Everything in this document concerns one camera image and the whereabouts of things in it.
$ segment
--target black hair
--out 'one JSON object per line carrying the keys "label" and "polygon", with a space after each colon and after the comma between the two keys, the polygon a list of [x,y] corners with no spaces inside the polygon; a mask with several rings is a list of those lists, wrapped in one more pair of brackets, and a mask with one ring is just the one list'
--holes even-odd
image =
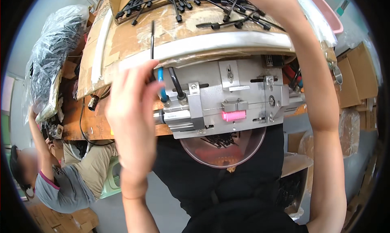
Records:
{"label": "black hair", "polygon": [[9,158],[9,167],[11,169],[12,176],[15,178],[20,188],[26,194],[27,189],[31,188],[30,184],[24,183],[23,167],[17,162],[17,146],[11,147],[11,157]]}

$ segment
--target hand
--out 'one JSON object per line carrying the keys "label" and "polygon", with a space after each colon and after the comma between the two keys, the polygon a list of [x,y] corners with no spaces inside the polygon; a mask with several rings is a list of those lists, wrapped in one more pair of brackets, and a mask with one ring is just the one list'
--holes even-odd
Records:
{"label": "hand", "polygon": [[270,14],[276,21],[283,26],[291,17],[295,18],[297,14],[303,15],[297,0],[249,0],[259,9]]}
{"label": "hand", "polygon": [[111,86],[106,118],[115,134],[119,161],[126,181],[143,183],[156,159],[153,102],[164,84],[145,84],[158,60],[118,71]]}
{"label": "hand", "polygon": [[51,151],[51,148],[54,147],[54,144],[50,141],[49,138],[46,138],[45,142],[49,147],[49,151]]}
{"label": "hand", "polygon": [[30,111],[29,111],[29,114],[28,114],[28,119],[29,120],[34,120],[35,121],[35,118],[38,116],[38,114],[36,114],[34,112],[34,110],[32,109],[32,107],[30,107]]}

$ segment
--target khaki pants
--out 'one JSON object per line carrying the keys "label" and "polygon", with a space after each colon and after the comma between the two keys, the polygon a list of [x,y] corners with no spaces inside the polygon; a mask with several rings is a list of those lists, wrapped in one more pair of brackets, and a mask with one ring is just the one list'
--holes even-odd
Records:
{"label": "khaki pants", "polygon": [[79,161],[72,155],[69,145],[64,143],[65,165],[73,165],[76,168],[96,200],[100,198],[103,184],[107,177],[110,158],[113,156],[118,156],[115,143],[103,147],[92,146],[85,158]]}

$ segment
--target pink label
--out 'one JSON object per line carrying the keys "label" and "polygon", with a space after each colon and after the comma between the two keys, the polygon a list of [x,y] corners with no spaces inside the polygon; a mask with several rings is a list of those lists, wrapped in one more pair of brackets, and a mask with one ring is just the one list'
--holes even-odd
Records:
{"label": "pink label", "polygon": [[222,118],[226,121],[233,121],[237,119],[246,119],[246,110],[224,112],[222,111]]}

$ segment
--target clear plastic tray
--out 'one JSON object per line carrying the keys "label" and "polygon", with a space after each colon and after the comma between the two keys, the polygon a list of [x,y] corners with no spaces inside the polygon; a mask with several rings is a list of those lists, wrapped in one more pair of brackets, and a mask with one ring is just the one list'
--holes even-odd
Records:
{"label": "clear plastic tray", "polygon": [[217,148],[202,140],[204,137],[180,139],[180,143],[186,152],[199,163],[224,169],[240,165],[251,158],[260,148],[265,133],[265,127],[237,132],[237,138],[233,140],[238,146],[231,144],[226,148]]}

